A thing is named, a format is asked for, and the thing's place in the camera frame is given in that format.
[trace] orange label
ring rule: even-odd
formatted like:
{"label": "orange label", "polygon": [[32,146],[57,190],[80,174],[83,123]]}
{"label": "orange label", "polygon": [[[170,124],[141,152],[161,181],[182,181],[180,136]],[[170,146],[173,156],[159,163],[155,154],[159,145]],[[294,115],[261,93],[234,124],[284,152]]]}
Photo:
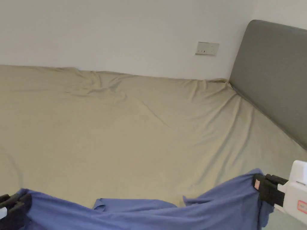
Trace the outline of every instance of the orange label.
{"label": "orange label", "polygon": [[297,209],[307,214],[307,203],[305,203],[304,201],[298,201]]}
{"label": "orange label", "polygon": [[255,189],[259,190],[260,181],[256,179],[255,181]]}

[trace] electrical socket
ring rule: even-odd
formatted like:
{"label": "electrical socket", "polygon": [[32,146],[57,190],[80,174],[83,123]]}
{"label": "electrical socket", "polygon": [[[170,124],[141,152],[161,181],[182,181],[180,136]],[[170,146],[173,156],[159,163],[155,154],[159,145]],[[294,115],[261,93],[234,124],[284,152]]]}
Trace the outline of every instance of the electrical socket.
{"label": "electrical socket", "polygon": [[218,43],[198,42],[195,54],[216,55],[218,49],[219,49]]}

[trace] blue cloth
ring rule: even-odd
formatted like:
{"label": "blue cloth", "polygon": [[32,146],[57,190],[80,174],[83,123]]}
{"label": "blue cloth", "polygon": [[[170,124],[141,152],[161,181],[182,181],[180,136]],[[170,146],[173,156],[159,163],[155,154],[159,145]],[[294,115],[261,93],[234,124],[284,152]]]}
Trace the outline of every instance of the blue cloth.
{"label": "blue cloth", "polygon": [[40,192],[30,193],[33,204],[26,230],[259,230],[273,207],[258,199],[251,185],[255,173],[229,180],[195,199],[184,197],[178,208],[160,200],[98,199],[93,209]]}

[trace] upholstered headboard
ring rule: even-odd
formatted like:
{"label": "upholstered headboard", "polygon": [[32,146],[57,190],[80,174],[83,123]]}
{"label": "upholstered headboard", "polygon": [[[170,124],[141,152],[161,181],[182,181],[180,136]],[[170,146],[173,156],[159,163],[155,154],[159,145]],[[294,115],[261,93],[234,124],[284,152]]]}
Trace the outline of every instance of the upholstered headboard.
{"label": "upholstered headboard", "polygon": [[307,30],[251,21],[230,83],[307,149]]}

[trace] mattress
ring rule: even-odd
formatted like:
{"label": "mattress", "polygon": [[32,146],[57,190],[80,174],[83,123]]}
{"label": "mattress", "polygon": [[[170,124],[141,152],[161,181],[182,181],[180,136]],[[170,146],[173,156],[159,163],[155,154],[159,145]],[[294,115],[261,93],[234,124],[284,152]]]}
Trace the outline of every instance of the mattress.
{"label": "mattress", "polygon": [[[260,168],[288,178],[307,152],[225,80],[0,66],[0,194],[20,187],[183,205]],[[303,228],[275,211],[268,229]]]}

